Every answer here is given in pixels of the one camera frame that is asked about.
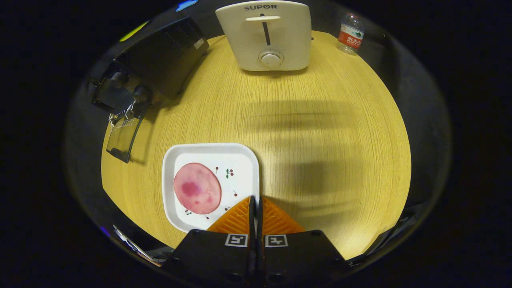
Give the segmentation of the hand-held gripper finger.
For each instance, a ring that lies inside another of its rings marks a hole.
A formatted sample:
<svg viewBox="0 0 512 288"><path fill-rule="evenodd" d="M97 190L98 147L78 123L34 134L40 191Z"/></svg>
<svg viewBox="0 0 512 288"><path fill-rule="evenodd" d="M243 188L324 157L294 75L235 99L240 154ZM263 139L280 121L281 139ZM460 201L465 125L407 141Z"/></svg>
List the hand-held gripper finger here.
<svg viewBox="0 0 512 288"><path fill-rule="evenodd" d="M193 288L250 287L256 268L255 206L250 196L210 230L190 230L163 264L163 272Z"/></svg>
<svg viewBox="0 0 512 288"><path fill-rule="evenodd" d="M350 271L321 230L305 230L267 197L258 203L256 277L264 288L325 288Z"/></svg>

